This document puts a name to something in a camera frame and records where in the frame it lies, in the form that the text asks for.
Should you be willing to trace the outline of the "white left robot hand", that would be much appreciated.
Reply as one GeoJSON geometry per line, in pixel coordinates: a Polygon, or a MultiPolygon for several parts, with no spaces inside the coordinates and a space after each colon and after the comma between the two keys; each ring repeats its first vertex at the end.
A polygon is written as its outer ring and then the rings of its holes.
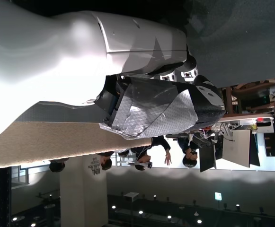
{"type": "Polygon", "coordinates": [[[225,113],[204,76],[162,80],[188,65],[185,34],[153,21],[95,11],[43,17],[0,0],[0,134],[37,103],[99,105],[102,129],[127,140],[215,124],[225,113]]]}

